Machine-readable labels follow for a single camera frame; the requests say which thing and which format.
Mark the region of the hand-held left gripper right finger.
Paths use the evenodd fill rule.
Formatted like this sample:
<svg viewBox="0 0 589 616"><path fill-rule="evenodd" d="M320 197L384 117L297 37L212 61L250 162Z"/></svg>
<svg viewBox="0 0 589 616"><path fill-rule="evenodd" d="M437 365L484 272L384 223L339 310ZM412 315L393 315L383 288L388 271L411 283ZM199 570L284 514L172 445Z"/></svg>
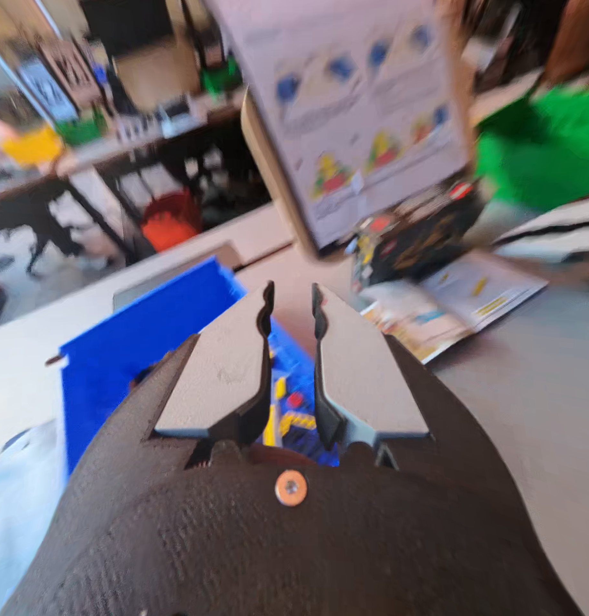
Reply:
<svg viewBox="0 0 589 616"><path fill-rule="evenodd" d="M429 427L382 332L325 286L312 285L315 421L325 449L425 438Z"/></svg>

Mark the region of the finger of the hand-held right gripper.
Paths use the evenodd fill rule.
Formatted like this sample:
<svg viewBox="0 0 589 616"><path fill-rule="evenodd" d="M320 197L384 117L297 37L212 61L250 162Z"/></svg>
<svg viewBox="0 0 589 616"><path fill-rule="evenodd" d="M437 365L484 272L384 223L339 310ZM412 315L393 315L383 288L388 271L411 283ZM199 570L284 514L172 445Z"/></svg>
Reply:
<svg viewBox="0 0 589 616"><path fill-rule="evenodd" d="M508 230L496 242L514 242L533 235L558 234L589 226L589 198L562 205Z"/></svg>
<svg viewBox="0 0 589 616"><path fill-rule="evenodd" d="M498 242L493 252L505 258L530 259L548 263L579 261L589 256L589 227L567 232L509 237Z"/></svg>

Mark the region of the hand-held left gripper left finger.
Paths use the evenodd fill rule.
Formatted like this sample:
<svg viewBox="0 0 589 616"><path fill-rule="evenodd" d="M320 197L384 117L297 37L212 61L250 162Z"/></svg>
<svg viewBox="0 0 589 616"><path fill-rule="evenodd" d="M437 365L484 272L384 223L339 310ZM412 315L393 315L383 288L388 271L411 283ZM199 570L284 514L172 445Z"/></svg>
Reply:
<svg viewBox="0 0 589 616"><path fill-rule="evenodd" d="M198 334L166 398L156 433L239 445L261 436L270 411L268 337L274 299L275 284L268 281Z"/></svg>

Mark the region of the pile of toy brick pieces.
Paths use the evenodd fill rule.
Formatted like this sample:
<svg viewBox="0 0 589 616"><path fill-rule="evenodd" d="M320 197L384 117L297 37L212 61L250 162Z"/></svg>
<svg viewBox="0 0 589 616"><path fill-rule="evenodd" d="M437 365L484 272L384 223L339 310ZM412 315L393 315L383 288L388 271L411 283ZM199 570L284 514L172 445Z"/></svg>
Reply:
<svg viewBox="0 0 589 616"><path fill-rule="evenodd" d="M337 467L337 447L326 450L316 427L314 361L276 322L272 325L269 419L257 443L288 449L321 466Z"/></svg>

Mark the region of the blue plastic bin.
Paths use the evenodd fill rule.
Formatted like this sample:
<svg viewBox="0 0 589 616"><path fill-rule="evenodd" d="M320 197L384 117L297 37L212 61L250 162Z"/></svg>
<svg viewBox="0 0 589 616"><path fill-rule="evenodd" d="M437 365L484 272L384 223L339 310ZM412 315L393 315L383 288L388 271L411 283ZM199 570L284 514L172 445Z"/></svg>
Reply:
<svg viewBox="0 0 589 616"><path fill-rule="evenodd" d="M209 258L72 339L60 348L67 357L61 370L66 474L71 475L105 421L129 393L133 378L176 350L247 294L235 274ZM271 318L269 346L274 370L286 377L289 392L300 394L300 407L286 411L308 415L312 429L298 420L284 446L321 466L339 465L337 448L327 451L315 429L314 360Z"/></svg>

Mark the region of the black toy set box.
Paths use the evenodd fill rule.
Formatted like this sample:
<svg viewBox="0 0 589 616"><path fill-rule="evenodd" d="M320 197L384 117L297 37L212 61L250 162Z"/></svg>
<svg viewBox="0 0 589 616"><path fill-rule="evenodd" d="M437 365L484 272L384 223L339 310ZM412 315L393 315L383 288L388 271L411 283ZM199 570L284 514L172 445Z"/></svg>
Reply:
<svg viewBox="0 0 589 616"><path fill-rule="evenodd" d="M363 219L347 252L352 291L387 281L420 281L463 253L463 237L485 207L481 181L456 174Z"/></svg>

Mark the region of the green plastic bin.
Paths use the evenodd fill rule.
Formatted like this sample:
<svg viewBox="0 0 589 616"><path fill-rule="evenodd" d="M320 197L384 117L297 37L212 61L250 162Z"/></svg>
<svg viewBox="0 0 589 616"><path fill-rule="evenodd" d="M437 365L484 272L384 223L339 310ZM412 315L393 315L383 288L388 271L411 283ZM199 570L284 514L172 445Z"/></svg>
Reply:
<svg viewBox="0 0 589 616"><path fill-rule="evenodd" d="M523 96L477 125L478 177L538 212L589 197L589 86Z"/></svg>

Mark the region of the paper instruction booklet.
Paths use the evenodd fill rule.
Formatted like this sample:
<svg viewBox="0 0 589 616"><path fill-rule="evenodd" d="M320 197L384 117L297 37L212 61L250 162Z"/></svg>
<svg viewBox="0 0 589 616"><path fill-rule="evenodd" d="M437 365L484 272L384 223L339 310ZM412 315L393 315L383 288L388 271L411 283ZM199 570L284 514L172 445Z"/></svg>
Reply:
<svg viewBox="0 0 589 616"><path fill-rule="evenodd" d="M471 251L420 282L364 289L360 314L426 365L543 291L548 281Z"/></svg>

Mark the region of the orange bucket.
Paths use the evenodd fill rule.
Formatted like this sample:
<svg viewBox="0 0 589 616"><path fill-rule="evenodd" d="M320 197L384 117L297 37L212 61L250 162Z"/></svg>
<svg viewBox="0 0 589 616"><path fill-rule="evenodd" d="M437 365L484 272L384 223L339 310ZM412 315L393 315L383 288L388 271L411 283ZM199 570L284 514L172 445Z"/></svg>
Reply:
<svg viewBox="0 0 589 616"><path fill-rule="evenodd" d="M165 252L203 232L203 218L189 189L153 197L145 207L141 229L156 252Z"/></svg>

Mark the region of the dark work table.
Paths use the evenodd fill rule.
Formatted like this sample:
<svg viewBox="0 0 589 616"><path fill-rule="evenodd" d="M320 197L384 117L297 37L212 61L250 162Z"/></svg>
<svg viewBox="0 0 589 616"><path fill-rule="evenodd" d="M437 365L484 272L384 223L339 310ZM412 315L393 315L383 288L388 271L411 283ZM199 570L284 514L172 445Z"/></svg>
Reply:
<svg viewBox="0 0 589 616"><path fill-rule="evenodd" d="M233 117L219 119L170 139L159 139L147 148L147 153L133 150L135 160L124 161L121 154L97 165L99 179L114 195L131 223L127 236L118 234L106 221L106 215L99 213L88 197L82 196L80 189L72 184L70 175L62 178L51 175L0 196L0 232L30 227L36 237L26 267L29 277L39 278L34 266L49 243L64 256L89 255L72 236L73 230L82 228L63 226L51 213L50 204L66 193L114 244L127 266L154 256L159 250L144 234L147 214L140 214L117 188L117 179L123 175L136 173L142 178L143 169L162 165L187 195L189 204L183 208L181 216L196 229L196 234L252 211L268 199L258 168L244 142L240 123Z"/></svg>

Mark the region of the yellow plastic bin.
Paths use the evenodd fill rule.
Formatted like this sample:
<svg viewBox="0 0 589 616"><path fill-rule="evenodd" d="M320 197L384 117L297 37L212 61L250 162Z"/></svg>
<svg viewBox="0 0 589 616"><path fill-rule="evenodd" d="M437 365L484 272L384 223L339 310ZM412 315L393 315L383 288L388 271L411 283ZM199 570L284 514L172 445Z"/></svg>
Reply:
<svg viewBox="0 0 589 616"><path fill-rule="evenodd" d="M65 145L49 125L1 142L0 148L17 165L32 167L49 165L60 157Z"/></svg>

